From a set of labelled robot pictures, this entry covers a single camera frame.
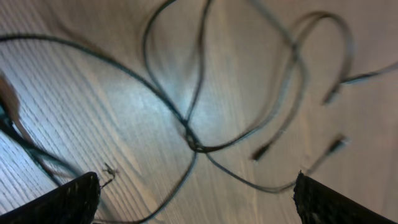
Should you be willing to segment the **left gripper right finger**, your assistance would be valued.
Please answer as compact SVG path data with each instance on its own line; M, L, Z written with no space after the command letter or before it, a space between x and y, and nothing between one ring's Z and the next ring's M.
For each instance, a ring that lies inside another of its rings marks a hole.
M293 200L303 224L395 224L303 173L297 176Z

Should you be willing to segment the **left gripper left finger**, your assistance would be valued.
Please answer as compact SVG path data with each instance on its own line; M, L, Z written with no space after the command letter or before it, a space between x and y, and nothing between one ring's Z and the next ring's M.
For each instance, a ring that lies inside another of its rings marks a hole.
M1 224L91 223L99 202L98 176L87 172L1 215Z

